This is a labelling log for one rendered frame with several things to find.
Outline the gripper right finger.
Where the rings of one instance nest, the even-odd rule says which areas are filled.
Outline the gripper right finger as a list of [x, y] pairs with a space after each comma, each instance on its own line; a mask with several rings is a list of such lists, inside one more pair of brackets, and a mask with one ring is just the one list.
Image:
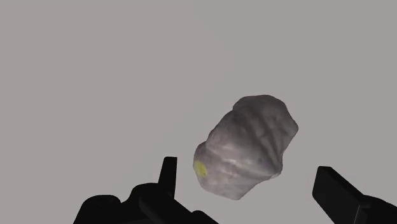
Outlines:
[[397, 224], [397, 206], [361, 193], [332, 167], [317, 168], [312, 196], [334, 224]]

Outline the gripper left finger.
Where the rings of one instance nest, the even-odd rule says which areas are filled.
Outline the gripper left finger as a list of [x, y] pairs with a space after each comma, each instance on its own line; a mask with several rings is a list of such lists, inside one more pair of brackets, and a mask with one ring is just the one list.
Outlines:
[[158, 181], [133, 187], [124, 202], [114, 195], [86, 199], [73, 224], [218, 224], [203, 211], [189, 211], [174, 198], [177, 164], [176, 157], [165, 157]]

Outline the grey ridged lump, yellow spot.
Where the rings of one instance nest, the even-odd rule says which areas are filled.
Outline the grey ridged lump, yellow spot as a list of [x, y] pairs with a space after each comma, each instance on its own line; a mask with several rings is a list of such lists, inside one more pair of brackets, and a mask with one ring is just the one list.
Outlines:
[[200, 186], [231, 200], [243, 198], [281, 174], [284, 152], [297, 132], [298, 124], [280, 99], [239, 99], [195, 150], [193, 169]]

